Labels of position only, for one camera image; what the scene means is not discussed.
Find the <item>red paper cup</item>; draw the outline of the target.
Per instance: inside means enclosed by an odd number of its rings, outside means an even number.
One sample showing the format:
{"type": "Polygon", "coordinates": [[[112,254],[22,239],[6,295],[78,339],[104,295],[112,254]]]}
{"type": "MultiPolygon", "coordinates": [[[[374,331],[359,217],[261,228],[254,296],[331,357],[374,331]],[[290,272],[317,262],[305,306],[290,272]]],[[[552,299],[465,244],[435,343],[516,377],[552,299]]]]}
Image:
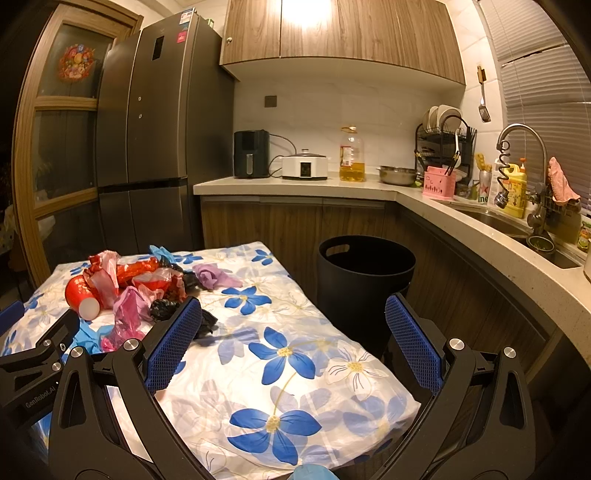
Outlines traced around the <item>red paper cup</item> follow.
{"type": "Polygon", "coordinates": [[[85,321],[94,320],[100,313],[100,303],[82,275],[68,281],[65,299],[68,306],[85,321]]]}

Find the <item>pink plastic bag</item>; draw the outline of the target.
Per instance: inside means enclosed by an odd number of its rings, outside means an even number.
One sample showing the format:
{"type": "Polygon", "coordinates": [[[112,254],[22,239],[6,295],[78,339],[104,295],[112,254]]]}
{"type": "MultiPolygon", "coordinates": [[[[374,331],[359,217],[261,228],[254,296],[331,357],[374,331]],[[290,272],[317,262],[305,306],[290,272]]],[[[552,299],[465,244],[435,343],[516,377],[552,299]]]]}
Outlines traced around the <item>pink plastic bag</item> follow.
{"type": "Polygon", "coordinates": [[[144,322],[151,320],[149,304],[145,296],[135,287],[128,286],[113,304],[114,325],[111,331],[101,337],[103,352],[119,349],[125,341],[142,340],[144,322]]]}

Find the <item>red plastic bag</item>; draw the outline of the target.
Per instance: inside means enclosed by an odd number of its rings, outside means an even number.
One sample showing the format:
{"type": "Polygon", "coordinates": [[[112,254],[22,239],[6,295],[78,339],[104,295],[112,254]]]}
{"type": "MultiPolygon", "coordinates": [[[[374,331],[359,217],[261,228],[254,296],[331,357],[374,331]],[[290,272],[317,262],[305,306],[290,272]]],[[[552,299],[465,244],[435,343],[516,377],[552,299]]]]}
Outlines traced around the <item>red plastic bag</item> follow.
{"type": "Polygon", "coordinates": [[[111,308],[128,287],[134,287],[148,304],[158,299],[182,302],[187,297],[183,272],[164,266],[156,257],[124,263],[117,252],[105,250],[88,261],[83,277],[104,308],[111,308]]]}

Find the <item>black plastic bag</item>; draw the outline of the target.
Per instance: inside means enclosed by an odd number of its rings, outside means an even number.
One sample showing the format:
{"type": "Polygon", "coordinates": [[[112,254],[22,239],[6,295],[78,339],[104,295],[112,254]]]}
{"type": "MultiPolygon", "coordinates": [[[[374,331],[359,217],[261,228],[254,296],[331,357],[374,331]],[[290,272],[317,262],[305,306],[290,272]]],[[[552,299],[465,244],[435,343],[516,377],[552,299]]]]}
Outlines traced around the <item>black plastic bag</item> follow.
{"type": "Polygon", "coordinates": [[[197,297],[190,295],[193,290],[200,292],[203,289],[204,285],[194,272],[174,271],[171,285],[165,289],[163,297],[153,300],[149,306],[151,319],[187,327],[189,333],[194,333],[194,340],[211,335],[217,318],[200,306],[197,297]]]}

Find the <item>blue glove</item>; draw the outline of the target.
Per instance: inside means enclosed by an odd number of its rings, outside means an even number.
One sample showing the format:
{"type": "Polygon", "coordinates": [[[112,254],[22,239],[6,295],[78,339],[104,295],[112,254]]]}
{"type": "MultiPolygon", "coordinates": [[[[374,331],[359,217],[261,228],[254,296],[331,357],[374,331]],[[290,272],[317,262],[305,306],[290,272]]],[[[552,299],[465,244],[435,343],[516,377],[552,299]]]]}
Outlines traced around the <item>blue glove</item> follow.
{"type": "Polygon", "coordinates": [[[176,262],[175,256],[162,246],[157,247],[155,245],[150,245],[149,252],[150,255],[155,257],[159,262],[163,261],[168,264],[174,264],[176,262]]]}

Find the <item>purple glove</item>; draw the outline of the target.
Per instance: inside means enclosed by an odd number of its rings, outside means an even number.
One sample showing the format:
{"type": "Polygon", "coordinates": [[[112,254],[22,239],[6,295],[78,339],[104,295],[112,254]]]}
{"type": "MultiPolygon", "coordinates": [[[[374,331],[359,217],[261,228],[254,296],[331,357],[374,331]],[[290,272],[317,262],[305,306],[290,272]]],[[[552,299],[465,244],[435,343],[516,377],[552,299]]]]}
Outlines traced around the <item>purple glove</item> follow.
{"type": "Polygon", "coordinates": [[[192,267],[192,271],[205,290],[242,287],[242,281],[218,268],[216,264],[198,264],[192,267]]]}

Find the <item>black plastic trash bin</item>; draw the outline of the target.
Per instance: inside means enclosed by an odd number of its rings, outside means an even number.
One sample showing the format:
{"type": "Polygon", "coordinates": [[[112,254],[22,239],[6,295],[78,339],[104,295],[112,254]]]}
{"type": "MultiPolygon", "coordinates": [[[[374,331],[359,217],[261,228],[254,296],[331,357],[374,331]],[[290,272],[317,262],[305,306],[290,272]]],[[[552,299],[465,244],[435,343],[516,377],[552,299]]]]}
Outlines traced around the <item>black plastic trash bin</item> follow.
{"type": "Polygon", "coordinates": [[[387,299],[408,292],[416,264],[412,250],[381,237],[325,240],[318,246],[318,309],[342,334],[380,358],[391,337],[387,299]]]}

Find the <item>chrome kitchen faucet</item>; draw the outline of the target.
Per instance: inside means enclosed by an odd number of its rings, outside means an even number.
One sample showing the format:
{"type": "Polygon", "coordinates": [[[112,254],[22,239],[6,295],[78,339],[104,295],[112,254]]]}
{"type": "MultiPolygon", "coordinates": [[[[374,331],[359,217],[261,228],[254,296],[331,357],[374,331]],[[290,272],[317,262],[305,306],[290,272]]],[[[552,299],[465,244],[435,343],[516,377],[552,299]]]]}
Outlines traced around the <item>chrome kitchen faucet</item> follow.
{"type": "Polygon", "coordinates": [[[511,175],[509,171],[511,165],[509,162],[511,154],[511,144],[509,137],[515,132],[522,132],[525,136],[531,136],[538,144],[540,149],[539,158],[541,166],[534,172],[531,172],[531,166],[528,166],[525,171],[527,179],[525,185],[521,188],[521,196],[527,200],[533,210],[527,214],[527,225],[530,233],[526,237],[526,245],[535,253],[549,257],[556,250],[554,240],[547,232],[546,217],[547,217],[547,199],[549,194],[549,155],[544,140],[540,134],[524,123],[511,123],[505,126],[497,138],[496,148],[499,153],[500,166],[498,168],[499,175],[497,183],[499,190],[494,197],[494,204],[504,210],[510,203],[510,189],[509,181],[511,175]]]}

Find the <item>wooden cabinet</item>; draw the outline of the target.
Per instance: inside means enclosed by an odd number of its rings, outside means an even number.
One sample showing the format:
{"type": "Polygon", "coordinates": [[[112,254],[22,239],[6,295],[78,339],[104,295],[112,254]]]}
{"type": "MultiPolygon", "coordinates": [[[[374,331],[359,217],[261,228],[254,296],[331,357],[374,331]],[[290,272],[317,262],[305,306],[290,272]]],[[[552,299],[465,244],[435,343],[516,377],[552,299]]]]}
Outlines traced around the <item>wooden cabinet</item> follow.
{"type": "Polygon", "coordinates": [[[200,210],[205,247],[263,242],[308,299],[377,356],[394,287],[446,337],[487,352],[511,346],[525,370],[559,337],[490,262],[397,203],[204,196],[200,210]]]}
{"type": "Polygon", "coordinates": [[[466,83],[440,1],[230,1],[221,65],[332,58],[404,67],[466,83]]]}

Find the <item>stainless steel sink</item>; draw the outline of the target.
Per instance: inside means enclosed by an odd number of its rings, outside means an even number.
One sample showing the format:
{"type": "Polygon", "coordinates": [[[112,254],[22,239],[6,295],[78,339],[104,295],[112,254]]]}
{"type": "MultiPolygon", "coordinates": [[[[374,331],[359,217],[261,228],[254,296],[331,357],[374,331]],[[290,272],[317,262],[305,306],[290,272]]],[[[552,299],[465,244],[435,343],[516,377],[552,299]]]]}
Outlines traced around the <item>stainless steel sink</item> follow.
{"type": "Polygon", "coordinates": [[[525,224],[521,224],[518,220],[510,218],[504,214],[497,212],[489,208],[488,206],[482,205],[468,205],[461,202],[443,201],[440,203],[449,206],[450,208],[463,213],[489,227],[494,228],[518,241],[519,243],[527,246],[531,250],[535,251],[538,255],[546,258],[555,266],[561,269],[570,269],[575,267],[582,267],[583,261],[576,257],[574,254],[565,253],[558,247],[550,249],[549,239],[546,235],[544,238],[536,237],[533,242],[529,240],[532,236],[530,228],[525,224]]]}

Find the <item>pink utensil basket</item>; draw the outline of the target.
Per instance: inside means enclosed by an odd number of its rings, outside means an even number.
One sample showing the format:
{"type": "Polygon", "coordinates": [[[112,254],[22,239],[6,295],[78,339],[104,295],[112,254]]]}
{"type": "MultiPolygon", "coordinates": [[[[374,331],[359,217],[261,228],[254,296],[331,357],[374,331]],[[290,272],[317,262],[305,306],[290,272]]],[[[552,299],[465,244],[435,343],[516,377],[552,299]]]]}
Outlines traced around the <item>pink utensil basket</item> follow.
{"type": "Polygon", "coordinates": [[[440,200],[452,200],[456,187],[456,172],[446,173],[447,169],[429,166],[424,175],[423,194],[440,200]]]}

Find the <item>stainless steel bowl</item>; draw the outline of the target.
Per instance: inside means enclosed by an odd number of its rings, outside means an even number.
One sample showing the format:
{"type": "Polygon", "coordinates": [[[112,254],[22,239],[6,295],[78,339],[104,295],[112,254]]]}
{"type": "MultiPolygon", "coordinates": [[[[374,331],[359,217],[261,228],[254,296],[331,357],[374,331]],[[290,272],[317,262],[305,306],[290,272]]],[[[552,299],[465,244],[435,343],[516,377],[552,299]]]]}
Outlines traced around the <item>stainless steel bowl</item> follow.
{"type": "Polygon", "coordinates": [[[417,170],[403,167],[380,166],[380,181],[388,185],[413,186],[417,180],[417,170]]]}

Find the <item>dark grey refrigerator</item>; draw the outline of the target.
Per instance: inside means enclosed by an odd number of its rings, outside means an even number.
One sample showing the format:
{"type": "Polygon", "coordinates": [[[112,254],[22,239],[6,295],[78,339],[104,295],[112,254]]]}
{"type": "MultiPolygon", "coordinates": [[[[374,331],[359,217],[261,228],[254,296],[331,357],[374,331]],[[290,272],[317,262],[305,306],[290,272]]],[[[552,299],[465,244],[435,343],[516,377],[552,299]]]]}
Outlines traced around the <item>dark grey refrigerator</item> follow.
{"type": "Polygon", "coordinates": [[[122,255],[199,250],[195,184],[232,173],[235,79],[221,36],[189,8],[106,55],[96,119],[96,180],[106,246],[122,255]]]}

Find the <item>black dish rack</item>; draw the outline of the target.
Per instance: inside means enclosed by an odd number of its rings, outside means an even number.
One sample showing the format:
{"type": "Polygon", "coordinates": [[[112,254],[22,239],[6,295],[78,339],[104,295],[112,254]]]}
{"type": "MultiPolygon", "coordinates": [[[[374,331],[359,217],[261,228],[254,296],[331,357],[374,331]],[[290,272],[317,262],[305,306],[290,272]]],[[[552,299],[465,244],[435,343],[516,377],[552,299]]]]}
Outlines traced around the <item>black dish rack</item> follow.
{"type": "Polygon", "coordinates": [[[449,105],[430,107],[415,130],[415,168],[422,182],[429,167],[447,172],[455,166],[457,183],[472,179],[477,129],[467,123],[462,112],[449,105]]]}

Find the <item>hanging metal spatula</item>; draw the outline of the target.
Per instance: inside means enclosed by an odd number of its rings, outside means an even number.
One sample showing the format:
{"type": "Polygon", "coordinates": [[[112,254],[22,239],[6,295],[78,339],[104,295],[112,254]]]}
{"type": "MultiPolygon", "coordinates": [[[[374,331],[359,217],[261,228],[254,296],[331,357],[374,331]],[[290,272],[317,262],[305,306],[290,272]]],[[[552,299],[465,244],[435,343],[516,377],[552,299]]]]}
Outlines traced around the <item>hanging metal spatula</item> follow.
{"type": "Polygon", "coordinates": [[[481,120],[484,123],[490,123],[491,122],[491,115],[490,115],[490,112],[487,107],[486,92],[485,92],[485,82],[487,80],[486,71],[480,65],[477,66],[477,76],[478,76],[478,81],[479,81],[480,91],[481,91],[480,104],[478,107],[479,114],[480,114],[481,120]]]}

